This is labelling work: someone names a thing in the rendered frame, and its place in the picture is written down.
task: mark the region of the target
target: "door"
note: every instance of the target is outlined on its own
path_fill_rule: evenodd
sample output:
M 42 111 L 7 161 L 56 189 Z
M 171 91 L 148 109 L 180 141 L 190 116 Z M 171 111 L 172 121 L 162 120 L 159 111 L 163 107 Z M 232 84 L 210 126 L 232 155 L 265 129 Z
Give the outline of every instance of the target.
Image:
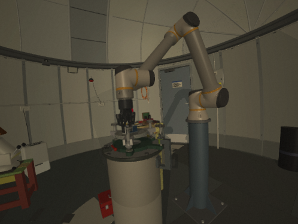
M 172 142 L 188 142 L 189 113 L 188 93 L 190 86 L 190 67 L 171 68 L 160 71 L 162 91 L 163 123 L 165 136 Z

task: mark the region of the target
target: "black barrel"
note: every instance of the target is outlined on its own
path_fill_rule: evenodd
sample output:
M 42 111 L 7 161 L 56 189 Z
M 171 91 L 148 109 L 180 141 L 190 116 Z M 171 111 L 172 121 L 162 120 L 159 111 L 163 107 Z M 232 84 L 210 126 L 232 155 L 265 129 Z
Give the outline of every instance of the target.
M 298 128 L 281 127 L 278 166 L 298 172 Z

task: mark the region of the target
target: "red toolbox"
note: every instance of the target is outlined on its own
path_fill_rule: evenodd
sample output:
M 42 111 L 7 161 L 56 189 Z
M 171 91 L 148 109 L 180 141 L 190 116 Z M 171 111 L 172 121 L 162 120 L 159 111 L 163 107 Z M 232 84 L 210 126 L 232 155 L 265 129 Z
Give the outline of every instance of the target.
M 114 214 L 112 210 L 111 190 L 107 190 L 98 194 L 99 206 L 101 207 L 102 218 L 106 218 Z

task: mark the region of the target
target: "red table leg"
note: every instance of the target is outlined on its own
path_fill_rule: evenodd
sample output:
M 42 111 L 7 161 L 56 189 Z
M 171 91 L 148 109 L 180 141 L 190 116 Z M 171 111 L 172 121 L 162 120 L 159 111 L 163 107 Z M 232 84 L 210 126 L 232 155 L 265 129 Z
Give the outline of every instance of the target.
M 37 185 L 37 175 L 35 173 L 35 168 L 34 168 L 34 161 L 32 161 L 28 166 L 27 166 L 27 172 L 28 172 L 28 178 L 30 184 L 35 185 L 35 190 L 37 191 L 38 185 Z
M 28 195 L 25 173 L 22 172 L 21 174 L 16 174 L 14 177 L 16 178 L 17 191 L 20 197 L 20 205 L 22 206 L 22 209 L 29 208 L 31 202 Z

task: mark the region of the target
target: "wooden table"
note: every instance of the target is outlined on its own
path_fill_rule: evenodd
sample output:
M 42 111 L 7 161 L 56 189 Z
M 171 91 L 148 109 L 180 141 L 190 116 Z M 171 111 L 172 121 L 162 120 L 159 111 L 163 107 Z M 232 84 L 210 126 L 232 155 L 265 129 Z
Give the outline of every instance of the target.
M 26 168 L 28 171 L 29 183 L 26 183 L 24 172 Z M 0 198 L 1 195 L 17 191 L 19 193 L 20 199 L 5 204 L 0 204 L 0 211 L 17 206 L 22 206 L 22 209 L 29 208 L 31 204 L 30 197 L 32 196 L 33 191 L 36 191 L 38 189 L 37 176 L 35 174 L 33 159 L 22 161 L 22 163 L 12 172 L 0 174 L 0 184 L 10 183 L 14 181 L 16 182 L 17 186 L 0 190 Z

